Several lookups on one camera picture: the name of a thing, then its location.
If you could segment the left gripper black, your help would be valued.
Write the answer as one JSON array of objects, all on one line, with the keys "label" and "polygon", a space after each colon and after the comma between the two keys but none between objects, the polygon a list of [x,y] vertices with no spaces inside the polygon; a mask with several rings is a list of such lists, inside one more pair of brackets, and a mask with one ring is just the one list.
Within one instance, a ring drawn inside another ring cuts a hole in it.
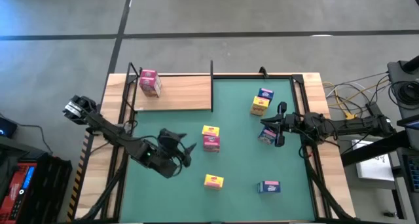
[{"label": "left gripper black", "polygon": [[185,167],[191,165],[191,152],[196,147],[196,143],[185,147],[181,140],[186,136],[186,133],[174,133],[166,128],[160,130],[158,135],[158,142],[163,150],[167,152],[170,157],[177,157]]}]

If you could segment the black keyboard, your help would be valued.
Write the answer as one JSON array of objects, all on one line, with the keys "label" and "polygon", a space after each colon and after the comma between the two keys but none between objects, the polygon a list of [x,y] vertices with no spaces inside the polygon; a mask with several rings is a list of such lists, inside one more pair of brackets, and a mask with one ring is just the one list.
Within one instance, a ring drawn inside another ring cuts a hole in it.
[{"label": "black keyboard", "polygon": [[404,155],[403,164],[413,193],[419,193],[419,156]]}]

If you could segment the black device with blue light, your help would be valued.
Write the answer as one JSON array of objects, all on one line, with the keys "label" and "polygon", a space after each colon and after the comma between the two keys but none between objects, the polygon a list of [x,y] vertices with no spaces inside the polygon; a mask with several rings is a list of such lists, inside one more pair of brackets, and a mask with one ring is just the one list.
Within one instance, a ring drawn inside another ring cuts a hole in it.
[{"label": "black device with blue light", "polygon": [[17,127],[18,125],[15,122],[0,117],[0,136],[12,138]]}]

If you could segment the Frosted Flakes cereal box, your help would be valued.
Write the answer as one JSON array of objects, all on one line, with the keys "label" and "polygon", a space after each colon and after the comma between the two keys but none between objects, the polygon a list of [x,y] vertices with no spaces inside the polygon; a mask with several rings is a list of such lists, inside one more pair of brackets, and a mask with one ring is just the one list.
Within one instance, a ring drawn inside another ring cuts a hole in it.
[{"label": "Frosted Flakes cereal box", "polygon": [[281,185],[279,181],[261,181],[257,184],[258,193],[280,193]]},{"label": "Frosted Flakes cereal box", "polygon": [[258,140],[268,145],[273,144],[276,141],[277,134],[271,131],[268,127],[264,127],[258,136]]},{"label": "Frosted Flakes cereal box", "polygon": [[269,89],[265,89],[265,88],[260,88],[259,93],[258,93],[258,97],[265,98],[265,99],[268,99],[269,101],[272,101],[272,99],[274,97],[274,91],[269,90]]}]

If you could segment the green table mat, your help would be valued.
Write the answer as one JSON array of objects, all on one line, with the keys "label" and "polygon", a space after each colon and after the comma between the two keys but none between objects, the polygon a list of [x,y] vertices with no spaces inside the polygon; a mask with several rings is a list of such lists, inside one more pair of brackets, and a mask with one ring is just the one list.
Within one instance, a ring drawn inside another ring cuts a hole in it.
[{"label": "green table mat", "polygon": [[[297,134],[286,134],[285,145],[258,140],[263,129],[250,113],[260,88],[274,91],[267,117],[280,102],[295,110],[287,79],[219,79],[214,81],[212,111],[148,111],[137,114],[134,136],[156,136],[163,128],[186,133],[183,144],[196,143],[192,162],[178,176],[164,178],[130,161],[120,221],[312,221],[315,218],[306,166],[299,156]],[[204,150],[203,125],[220,128],[220,151]],[[206,174],[224,178],[222,189],[204,187]],[[258,193],[261,181],[279,181],[280,193]]]}]

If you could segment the Corn Pops cereal box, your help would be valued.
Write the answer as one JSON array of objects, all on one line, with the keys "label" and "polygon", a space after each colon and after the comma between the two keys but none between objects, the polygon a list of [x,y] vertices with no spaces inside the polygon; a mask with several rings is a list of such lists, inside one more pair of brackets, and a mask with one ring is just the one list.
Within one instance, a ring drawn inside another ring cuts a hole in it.
[{"label": "Corn Pops cereal box", "polygon": [[204,178],[204,187],[211,189],[222,189],[224,184],[224,178],[211,174],[206,174]]},{"label": "Corn Pops cereal box", "polygon": [[266,98],[255,96],[251,105],[250,113],[256,116],[264,116],[270,101]]},{"label": "Corn Pops cereal box", "polygon": [[203,136],[216,136],[219,137],[220,128],[216,126],[203,125],[202,135]]}]

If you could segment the yellow black hazard tape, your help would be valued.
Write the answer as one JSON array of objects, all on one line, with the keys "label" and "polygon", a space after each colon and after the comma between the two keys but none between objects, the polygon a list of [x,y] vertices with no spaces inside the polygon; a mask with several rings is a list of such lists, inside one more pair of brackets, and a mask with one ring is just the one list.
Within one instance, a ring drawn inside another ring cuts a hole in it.
[{"label": "yellow black hazard tape", "polygon": [[76,218],[77,210],[79,209],[79,200],[81,197],[82,185],[88,166],[91,148],[92,139],[90,138],[90,135],[86,132],[82,141],[81,155],[79,157],[79,162],[76,167],[76,175],[73,183],[69,206],[67,209],[67,216],[65,219],[67,222],[73,221]]}]

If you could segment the grey cart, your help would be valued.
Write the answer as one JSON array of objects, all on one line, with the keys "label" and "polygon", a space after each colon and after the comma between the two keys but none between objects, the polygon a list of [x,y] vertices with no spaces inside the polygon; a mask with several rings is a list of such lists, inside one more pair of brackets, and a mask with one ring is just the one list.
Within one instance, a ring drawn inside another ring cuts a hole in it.
[{"label": "grey cart", "polygon": [[388,94],[402,118],[419,115],[419,55],[409,61],[387,64],[390,74]]}]

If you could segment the black diagonal bar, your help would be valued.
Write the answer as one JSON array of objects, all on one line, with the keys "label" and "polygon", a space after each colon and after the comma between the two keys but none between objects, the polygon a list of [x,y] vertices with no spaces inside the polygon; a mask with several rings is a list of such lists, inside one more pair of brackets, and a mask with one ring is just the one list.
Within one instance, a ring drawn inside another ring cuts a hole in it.
[{"label": "black diagonal bar", "polygon": [[397,132],[388,138],[382,138],[340,157],[343,166],[346,167],[394,151],[401,164],[403,164],[403,156],[419,156],[419,130],[407,129]]}]

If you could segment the red control unit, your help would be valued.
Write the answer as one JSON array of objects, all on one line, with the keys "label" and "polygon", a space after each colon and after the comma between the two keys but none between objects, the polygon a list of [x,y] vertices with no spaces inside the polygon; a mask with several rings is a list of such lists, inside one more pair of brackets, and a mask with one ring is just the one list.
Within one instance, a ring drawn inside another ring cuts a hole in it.
[{"label": "red control unit", "polygon": [[34,162],[18,163],[0,205],[0,224],[17,224],[36,167]]}]

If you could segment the tablet with blue screen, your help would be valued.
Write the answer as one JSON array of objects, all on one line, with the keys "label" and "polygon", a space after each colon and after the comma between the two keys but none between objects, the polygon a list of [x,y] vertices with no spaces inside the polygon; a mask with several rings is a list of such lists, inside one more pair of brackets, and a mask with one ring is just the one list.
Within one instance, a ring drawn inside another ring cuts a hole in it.
[{"label": "tablet with blue screen", "polygon": [[419,130],[419,115],[414,115],[411,117],[401,119],[397,121],[397,125],[404,128]]}]

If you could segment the white paper sheet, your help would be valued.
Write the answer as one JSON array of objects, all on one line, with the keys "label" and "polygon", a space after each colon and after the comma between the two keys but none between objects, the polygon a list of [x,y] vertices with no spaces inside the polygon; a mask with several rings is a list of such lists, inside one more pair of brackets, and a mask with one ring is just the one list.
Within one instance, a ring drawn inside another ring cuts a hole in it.
[{"label": "white paper sheet", "polygon": [[355,167],[357,176],[360,179],[394,181],[389,154],[379,155],[372,159],[358,162]]}]

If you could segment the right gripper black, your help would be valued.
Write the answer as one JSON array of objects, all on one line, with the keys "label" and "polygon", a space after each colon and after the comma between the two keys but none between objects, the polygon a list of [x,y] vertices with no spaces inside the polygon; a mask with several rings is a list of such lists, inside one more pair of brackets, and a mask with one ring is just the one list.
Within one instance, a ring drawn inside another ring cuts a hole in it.
[{"label": "right gripper black", "polygon": [[296,114],[286,114],[287,103],[280,102],[277,107],[277,115],[270,118],[261,119],[261,123],[278,123],[279,126],[264,126],[265,130],[270,132],[276,132],[276,147],[282,147],[285,145],[285,136],[283,135],[284,131],[291,132],[297,122]]}]

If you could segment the black ribbed case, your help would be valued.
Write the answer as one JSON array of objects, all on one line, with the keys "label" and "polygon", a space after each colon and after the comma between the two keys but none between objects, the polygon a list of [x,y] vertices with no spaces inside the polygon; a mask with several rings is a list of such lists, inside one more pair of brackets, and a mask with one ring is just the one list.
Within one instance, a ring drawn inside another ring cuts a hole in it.
[{"label": "black ribbed case", "polygon": [[28,224],[50,224],[57,221],[62,207],[72,165],[49,154],[37,161],[29,192]]}]

